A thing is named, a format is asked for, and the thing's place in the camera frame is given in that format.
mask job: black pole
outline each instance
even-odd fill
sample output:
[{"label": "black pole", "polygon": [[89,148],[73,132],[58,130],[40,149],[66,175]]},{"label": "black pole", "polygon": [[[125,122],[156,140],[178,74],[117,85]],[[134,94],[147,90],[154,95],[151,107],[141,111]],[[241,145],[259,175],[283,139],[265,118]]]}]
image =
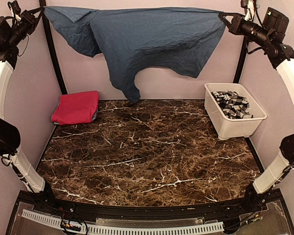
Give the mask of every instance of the black pole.
[{"label": "black pole", "polygon": [[239,83],[240,82],[242,72],[243,72],[243,68],[244,68],[244,64],[245,64],[245,60],[246,60],[246,56],[247,56],[248,44],[249,44],[249,41],[247,40],[246,37],[244,37],[242,48],[241,48],[241,54],[240,54],[239,62],[237,64],[237,68],[236,68],[233,83]]},{"label": "black pole", "polygon": [[264,173],[265,169],[264,166],[262,165],[260,158],[258,156],[258,153],[253,145],[253,143],[251,142],[250,138],[245,138],[245,141],[250,149],[250,152],[252,153],[254,160],[259,168],[260,173]]},{"label": "black pole", "polygon": [[[40,7],[44,7],[47,5],[46,0],[39,0],[39,4],[40,4]],[[52,64],[53,64],[53,69],[54,69],[55,75],[57,77],[58,84],[61,89],[61,93],[67,94],[68,91],[65,87],[65,83],[64,83],[62,72],[60,69],[57,53],[55,51],[49,20],[47,19],[47,17],[44,14],[42,16],[42,19],[43,19],[43,24],[44,24],[46,40],[47,40],[47,44],[48,44],[48,48],[49,48],[49,53],[50,53],[50,57],[51,57]]]}]

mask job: red cloth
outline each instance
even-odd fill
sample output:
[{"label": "red cloth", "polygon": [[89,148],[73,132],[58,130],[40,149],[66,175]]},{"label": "red cloth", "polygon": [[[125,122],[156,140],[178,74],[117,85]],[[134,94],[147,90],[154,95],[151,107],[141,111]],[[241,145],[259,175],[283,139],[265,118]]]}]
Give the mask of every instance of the red cloth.
[{"label": "red cloth", "polygon": [[90,123],[98,109],[98,101],[97,91],[62,95],[51,121],[60,125]]}]

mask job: white cable tray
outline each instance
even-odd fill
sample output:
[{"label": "white cable tray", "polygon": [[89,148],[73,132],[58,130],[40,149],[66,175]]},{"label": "white cable tray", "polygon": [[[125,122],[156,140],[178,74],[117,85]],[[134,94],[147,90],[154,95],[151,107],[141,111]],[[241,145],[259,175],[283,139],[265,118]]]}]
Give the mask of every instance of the white cable tray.
[{"label": "white cable tray", "polygon": [[[35,211],[23,210],[23,218],[29,219],[31,221],[46,225],[51,228],[61,229],[61,218],[51,217],[49,215],[44,215],[37,213]],[[81,227],[79,234],[86,234],[86,227],[75,224],[75,226]],[[188,227],[178,227],[178,228],[159,228],[159,229],[132,229],[132,228],[117,228],[117,227],[105,227],[93,224],[87,224],[88,235],[204,235],[212,234],[217,232],[223,232],[223,222],[188,226]]]}]

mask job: pink wall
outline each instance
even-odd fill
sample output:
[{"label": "pink wall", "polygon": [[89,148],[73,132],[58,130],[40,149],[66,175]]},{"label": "pink wall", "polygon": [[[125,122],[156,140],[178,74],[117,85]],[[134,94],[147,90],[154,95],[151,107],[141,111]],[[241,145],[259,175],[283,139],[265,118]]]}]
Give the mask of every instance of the pink wall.
[{"label": "pink wall", "polygon": [[[18,2],[23,10],[39,6],[38,1]],[[0,1],[0,16],[9,14],[7,1]],[[25,42],[22,42],[20,51],[24,47]],[[34,166],[37,165],[54,128],[50,116],[59,96],[42,24],[39,24],[30,36],[24,56],[18,58],[5,102],[5,118],[19,129],[24,152]],[[4,167],[0,162],[0,235],[5,234],[20,189],[24,189],[23,184],[12,169]]]},{"label": "pink wall", "polygon": [[[292,4],[277,0],[259,0],[258,3],[261,6],[261,19],[268,6],[290,18],[284,43],[294,49],[294,0]],[[241,84],[252,93],[268,114],[268,118],[251,137],[264,167],[267,167],[277,155],[282,139],[294,133],[294,108],[291,98],[282,79],[260,51],[247,57]],[[280,187],[294,223],[294,171]]]},{"label": "pink wall", "polygon": [[[93,9],[198,7],[221,11],[242,12],[239,1],[224,0],[49,0],[48,5]],[[71,49],[54,32],[55,44],[65,82],[70,93],[98,90],[101,99],[124,99],[121,91],[112,87],[103,55],[89,58]],[[170,69],[148,68],[136,76],[135,83],[142,99],[204,99],[207,82],[232,82],[241,49],[242,38],[225,34],[198,79],[180,76]]]}]

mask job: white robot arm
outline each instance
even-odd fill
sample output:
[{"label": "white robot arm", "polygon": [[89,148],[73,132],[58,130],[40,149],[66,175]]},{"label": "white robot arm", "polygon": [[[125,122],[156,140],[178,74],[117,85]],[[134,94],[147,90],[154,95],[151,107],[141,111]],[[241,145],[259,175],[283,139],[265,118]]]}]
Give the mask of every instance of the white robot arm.
[{"label": "white robot arm", "polygon": [[[13,17],[0,17],[0,156],[5,166],[10,166],[28,191],[43,195],[44,200],[53,200],[49,184],[35,171],[21,147],[20,133],[16,127],[4,121],[4,103],[10,77],[15,69],[19,50],[18,43],[35,30],[43,8],[24,11],[17,1],[9,2]],[[13,20],[12,26],[7,23]]]},{"label": "white robot arm", "polygon": [[[233,17],[231,23],[225,18],[226,16]],[[289,19],[270,7],[261,23],[262,26],[247,21],[246,16],[238,13],[220,13],[219,17],[229,28],[229,32],[244,35],[250,42],[260,45],[273,68],[278,71],[284,81],[294,105],[294,51],[292,47],[282,43]],[[245,211],[252,211],[259,203],[264,203],[263,195],[281,182],[292,167],[294,167],[294,135],[282,140],[275,160],[259,178],[246,188],[242,208]]]}]

